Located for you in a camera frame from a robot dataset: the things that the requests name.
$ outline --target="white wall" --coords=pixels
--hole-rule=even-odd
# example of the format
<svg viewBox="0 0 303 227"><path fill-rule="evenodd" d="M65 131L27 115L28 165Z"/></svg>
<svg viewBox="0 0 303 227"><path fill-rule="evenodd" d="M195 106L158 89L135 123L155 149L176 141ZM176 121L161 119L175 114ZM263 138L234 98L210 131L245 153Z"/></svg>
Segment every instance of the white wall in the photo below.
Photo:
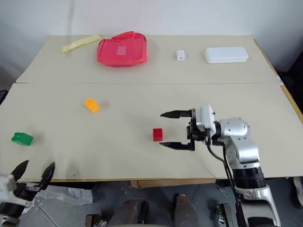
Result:
<svg viewBox="0 0 303 227"><path fill-rule="evenodd" d="M303 0L0 0L1 87L31 63L48 35L252 35L274 67L303 49Z"/></svg>

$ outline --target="small white object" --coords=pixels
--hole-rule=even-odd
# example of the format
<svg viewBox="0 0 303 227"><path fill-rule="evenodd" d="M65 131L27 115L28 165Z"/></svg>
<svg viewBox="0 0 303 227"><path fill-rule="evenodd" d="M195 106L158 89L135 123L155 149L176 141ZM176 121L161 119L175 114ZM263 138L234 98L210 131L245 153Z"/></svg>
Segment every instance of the small white object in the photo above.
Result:
<svg viewBox="0 0 303 227"><path fill-rule="evenodd" d="M243 47L210 47L205 50L208 63L246 62L248 57Z"/></svg>
<svg viewBox="0 0 303 227"><path fill-rule="evenodd" d="M185 60L185 52L184 52L184 50L178 50L177 51L177 60L178 61Z"/></svg>

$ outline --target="plastic bag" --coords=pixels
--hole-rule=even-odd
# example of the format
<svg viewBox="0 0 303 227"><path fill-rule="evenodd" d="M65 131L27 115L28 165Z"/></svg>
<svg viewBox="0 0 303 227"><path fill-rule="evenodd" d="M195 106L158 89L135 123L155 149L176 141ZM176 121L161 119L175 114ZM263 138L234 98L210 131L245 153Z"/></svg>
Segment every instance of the plastic bag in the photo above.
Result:
<svg viewBox="0 0 303 227"><path fill-rule="evenodd" d="M146 38L135 32L125 32L98 45L97 60L109 66L136 65L147 61Z"/></svg>
<svg viewBox="0 0 303 227"><path fill-rule="evenodd" d="M46 190L37 193L36 196L45 199L58 199L70 205L84 205L93 202L90 190L80 188L68 188L49 185Z"/></svg>

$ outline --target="white plastic bag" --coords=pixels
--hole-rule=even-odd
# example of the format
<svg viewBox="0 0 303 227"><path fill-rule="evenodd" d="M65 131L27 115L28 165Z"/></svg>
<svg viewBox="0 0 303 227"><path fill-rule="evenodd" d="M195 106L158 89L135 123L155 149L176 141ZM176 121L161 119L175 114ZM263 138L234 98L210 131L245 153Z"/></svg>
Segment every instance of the white plastic bag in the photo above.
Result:
<svg viewBox="0 0 303 227"><path fill-rule="evenodd" d="M37 193L36 196L45 199L58 199L71 205L84 205L93 202L90 190L80 188L68 188L49 185L46 190Z"/></svg>

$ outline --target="black cable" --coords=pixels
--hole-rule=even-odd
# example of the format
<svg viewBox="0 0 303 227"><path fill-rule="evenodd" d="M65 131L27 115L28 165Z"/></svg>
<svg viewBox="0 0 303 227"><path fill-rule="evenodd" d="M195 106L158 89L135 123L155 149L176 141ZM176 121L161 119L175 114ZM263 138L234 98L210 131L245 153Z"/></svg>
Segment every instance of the black cable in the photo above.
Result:
<svg viewBox="0 0 303 227"><path fill-rule="evenodd" d="M228 164L227 164L225 146L223 146L223 157L224 157L224 160L223 160L222 158L220 158L219 156L217 156L213 152L212 148L210 147L210 145L211 145L210 141L211 141L210 129L206 129L205 130L205 143L206 143L207 149L208 149L209 153L211 153L212 156L214 156L216 159L223 162L224 169L225 169L225 172L226 172L226 175L227 175L227 179L228 179L229 183L231 184L232 192L235 196L236 203L238 203L238 198L236 196L236 191L235 191L235 183L234 183L234 180L233 180L233 177L232 177L232 173L231 173L231 171L228 167Z"/></svg>
<svg viewBox="0 0 303 227"><path fill-rule="evenodd" d="M224 164L224 160L223 160L222 158L220 158L219 156L217 156L217 155L213 152L212 148L210 147L210 141L211 141L211 138L210 138L210 129L206 129L205 135L206 135L205 143L206 143L206 146L207 146L207 149L208 149L209 153L211 153L212 156L214 156L216 159L220 160L220 161L223 162L223 164Z"/></svg>
<svg viewBox="0 0 303 227"><path fill-rule="evenodd" d="M223 157L224 157L224 162L226 164L226 170L227 170L228 175L231 179L232 188L234 189L236 185L235 185L235 181L233 180L231 170L229 169L228 164L227 164L225 145L223 145Z"/></svg>

